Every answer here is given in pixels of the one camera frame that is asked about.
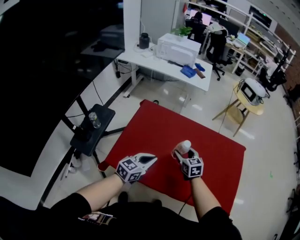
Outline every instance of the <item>brick wall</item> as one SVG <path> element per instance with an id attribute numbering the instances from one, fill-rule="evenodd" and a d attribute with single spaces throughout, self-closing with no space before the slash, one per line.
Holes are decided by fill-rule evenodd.
<path id="1" fill-rule="evenodd" d="M 286 32 L 286 30 L 279 24 L 275 29 L 275 33 L 288 45 L 291 45 L 292 50 L 296 50 L 296 55 L 291 64 L 285 72 L 287 83 L 285 83 L 285 89 L 294 87 L 296 84 L 300 84 L 300 46 L 296 41 Z M 300 112 L 300 99 L 297 100 L 293 105 L 293 110 L 296 117 L 299 116 Z"/>

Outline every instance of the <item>black shirt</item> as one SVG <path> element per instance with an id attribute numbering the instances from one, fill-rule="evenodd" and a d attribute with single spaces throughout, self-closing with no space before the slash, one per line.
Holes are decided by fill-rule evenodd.
<path id="1" fill-rule="evenodd" d="M 197 239 L 241 239 L 237 228 L 220 207 L 199 221 L 187 220 L 172 210 L 148 202 L 115 203 L 91 212 L 87 200 L 74 193 L 43 216 L 43 226 L 56 239 L 102 239 L 104 236 L 135 239 L 137 236 L 186 236 Z"/>

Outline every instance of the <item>potted plant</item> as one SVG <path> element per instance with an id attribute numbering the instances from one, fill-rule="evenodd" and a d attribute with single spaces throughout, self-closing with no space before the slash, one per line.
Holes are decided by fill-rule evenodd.
<path id="1" fill-rule="evenodd" d="M 180 28 L 175 28 L 175 29 L 172 29 L 171 30 L 171 33 L 174 33 L 174 35 L 178 36 L 178 40 L 179 41 L 182 41 L 183 38 L 187 38 L 188 35 L 191 33 L 192 31 L 192 28 L 191 27 L 185 27 L 185 26 L 182 26 Z"/>

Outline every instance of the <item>white printer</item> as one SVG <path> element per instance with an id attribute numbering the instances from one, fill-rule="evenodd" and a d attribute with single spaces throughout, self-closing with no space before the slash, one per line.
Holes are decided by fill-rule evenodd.
<path id="1" fill-rule="evenodd" d="M 186 38 L 179 41 L 179 37 L 166 33 L 158 39 L 156 56 L 181 65 L 194 66 L 201 44 Z"/>

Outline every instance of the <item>ceiling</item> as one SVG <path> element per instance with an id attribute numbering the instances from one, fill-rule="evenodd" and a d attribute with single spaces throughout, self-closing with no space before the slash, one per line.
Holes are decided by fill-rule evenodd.
<path id="1" fill-rule="evenodd" d="M 270 15 L 300 45 L 300 0 L 248 0 Z"/>

